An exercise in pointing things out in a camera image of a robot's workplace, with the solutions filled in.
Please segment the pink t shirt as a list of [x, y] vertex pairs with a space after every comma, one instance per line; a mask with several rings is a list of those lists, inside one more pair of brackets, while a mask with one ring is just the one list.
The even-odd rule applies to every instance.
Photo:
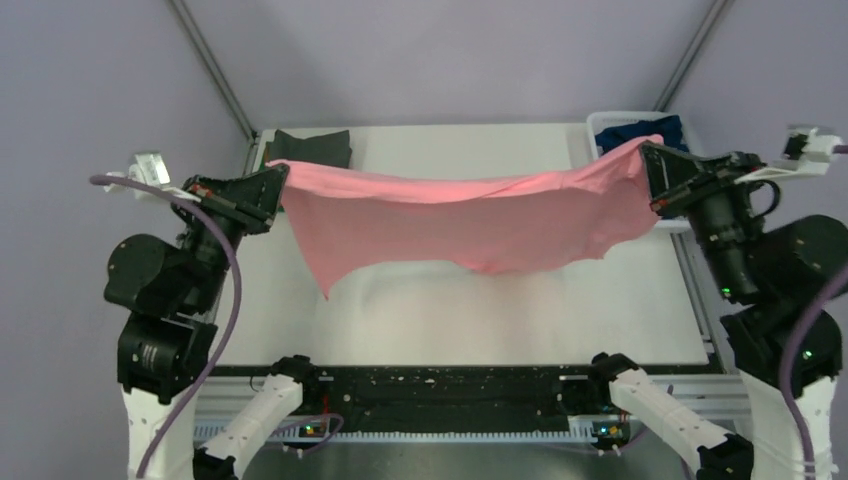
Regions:
[[486, 275], [600, 259], [658, 222], [640, 139], [587, 166], [481, 180], [408, 179], [285, 160], [281, 207], [317, 285], [357, 269], [448, 261]]

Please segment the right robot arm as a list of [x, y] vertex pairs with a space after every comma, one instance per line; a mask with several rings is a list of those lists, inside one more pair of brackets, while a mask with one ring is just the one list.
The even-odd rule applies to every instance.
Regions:
[[652, 209], [688, 220], [721, 296], [738, 311], [721, 323], [750, 405], [745, 437], [694, 412], [623, 354], [599, 354], [586, 397], [619, 408], [660, 437], [697, 479], [830, 479], [837, 472], [830, 409], [843, 367], [843, 339], [828, 301], [847, 292], [847, 228], [809, 215], [766, 230], [752, 194], [807, 175], [797, 153], [771, 167], [750, 153], [698, 157], [655, 142], [639, 152], [663, 180]]

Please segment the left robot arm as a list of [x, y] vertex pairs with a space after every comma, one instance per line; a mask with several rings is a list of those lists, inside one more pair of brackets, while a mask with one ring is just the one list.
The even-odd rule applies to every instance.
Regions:
[[148, 234], [121, 241], [107, 263], [105, 300], [127, 309], [117, 341], [117, 380], [129, 426], [132, 479], [238, 479], [281, 422], [319, 404], [314, 366], [302, 355], [269, 367], [261, 389], [225, 429], [194, 443], [197, 395], [235, 330], [234, 300], [224, 327], [204, 320], [226, 279], [236, 298], [242, 239], [267, 233], [289, 170], [272, 167], [235, 179], [195, 176], [181, 188], [131, 176], [95, 175], [169, 203], [185, 228], [176, 244]]

